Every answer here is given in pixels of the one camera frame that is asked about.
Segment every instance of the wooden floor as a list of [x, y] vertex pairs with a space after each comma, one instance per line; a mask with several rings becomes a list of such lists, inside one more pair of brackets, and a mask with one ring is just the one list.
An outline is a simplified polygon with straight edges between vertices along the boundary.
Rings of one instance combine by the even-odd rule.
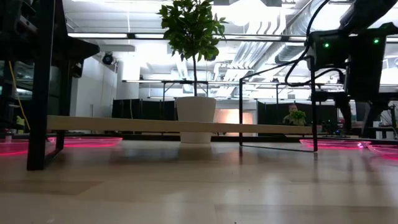
[[398, 161], [253, 147], [240, 161], [238, 149], [124, 141], [65, 149], [40, 172], [0, 157], [0, 223], [398, 223]]

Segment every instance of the green leaves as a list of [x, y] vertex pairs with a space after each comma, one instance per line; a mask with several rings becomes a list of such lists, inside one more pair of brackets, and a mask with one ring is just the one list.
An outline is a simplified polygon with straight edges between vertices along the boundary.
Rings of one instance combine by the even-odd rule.
[[198, 54], [198, 61], [202, 58], [210, 60], [219, 54], [216, 47], [220, 41], [213, 37], [213, 33], [224, 39], [225, 18], [213, 18], [211, 2], [213, 0], [175, 0], [172, 5], [162, 6], [159, 15], [162, 18], [162, 28], [168, 29], [164, 39], [175, 52], [180, 54], [181, 60], [189, 59]]
[[302, 118], [305, 118], [305, 112], [304, 111], [293, 111], [291, 116], [293, 119], [302, 119]]

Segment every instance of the person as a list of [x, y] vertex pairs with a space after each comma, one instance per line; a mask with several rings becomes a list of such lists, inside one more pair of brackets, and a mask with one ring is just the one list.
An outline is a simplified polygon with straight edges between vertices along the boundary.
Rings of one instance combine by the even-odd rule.
[[295, 122], [294, 122], [294, 119], [292, 117], [292, 113], [296, 112], [297, 110], [298, 109], [297, 109], [297, 106], [295, 104], [289, 105], [289, 114], [284, 117], [283, 123], [284, 124], [288, 124], [288, 125], [294, 124]]

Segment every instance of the black cable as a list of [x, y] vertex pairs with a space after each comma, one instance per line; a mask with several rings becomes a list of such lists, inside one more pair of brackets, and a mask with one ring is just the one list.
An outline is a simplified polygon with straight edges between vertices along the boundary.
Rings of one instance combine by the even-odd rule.
[[[329, 73], [329, 72], [338, 72], [339, 75], [344, 75], [343, 72], [342, 72], [340, 69], [338, 69], [338, 68], [329, 68], [328, 70], [325, 70], [325, 71], [321, 72], [321, 74], [317, 75], [317, 76], [314, 78], [314, 80], [316, 80], [317, 78], [319, 78], [319, 77], [321, 77], [322, 75], [324, 75], [324, 74], [326, 74], [326, 73]], [[293, 84], [289, 84], [288, 86], [290, 86], [290, 87], [305, 86], [305, 85], [309, 84], [310, 82], [311, 82], [311, 79], [309, 79], [308, 81], [303, 82], [303, 83], [293, 83]]]
[[[330, 0], [325, 0], [325, 1], [318, 7], [318, 9], [314, 12], [314, 14], [312, 15], [312, 17], [311, 17], [311, 19], [310, 19], [310, 22], [308, 23], [308, 26], [307, 26], [307, 33], [306, 33], [307, 40], [308, 40], [308, 37], [310, 36], [310, 33], [311, 33], [311, 26], [312, 26], [312, 24], [313, 24], [315, 18], [317, 17], [317, 15], [318, 15], [318, 13], [321, 11], [321, 9], [322, 9], [324, 6], [326, 6], [326, 4], [328, 4], [329, 1], [330, 1]], [[301, 56], [298, 58], [299, 60], [291, 66], [291, 68], [289, 69], [289, 71], [287, 72], [287, 74], [286, 74], [286, 76], [285, 76], [285, 84], [286, 84], [286, 85], [292, 86], [292, 85], [287, 81], [287, 79], [289, 78], [290, 74], [293, 72], [293, 69], [297, 66], [297, 64], [299, 63], [299, 61], [301, 61], [301, 60], [305, 57], [305, 55], [307, 54], [308, 50], [310, 50], [310, 45], [309, 45], [308, 43], [306, 43], [305, 50], [303, 51], [303, 53], [301, 54]]]

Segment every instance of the pink light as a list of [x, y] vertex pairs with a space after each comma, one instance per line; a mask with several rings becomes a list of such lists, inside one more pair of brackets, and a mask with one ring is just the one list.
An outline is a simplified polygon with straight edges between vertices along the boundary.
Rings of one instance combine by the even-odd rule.
[[29, 145], [28, 140], [5, 140], [0, 139], [0, 156], [18, 156], [27, 153], [27, 148]]
[[370, 145], [368, 148], [385, 159], [398, 161], [398, 145]]
[[[66, 137], [65, 147], [113, 147], [117, 146], [123, 138], [111, 137]], [[57, 138], [49, 138], [53, 144]]]
[[[313, 148], [312, 139], [300, 139], [300, 142], [305, 147]], [[348, 141], [337, 139], [318, 140], [318, 147], [320, 149], [358, 150], [367, 147], [369, 144], [371, 144], [370, 141]]]

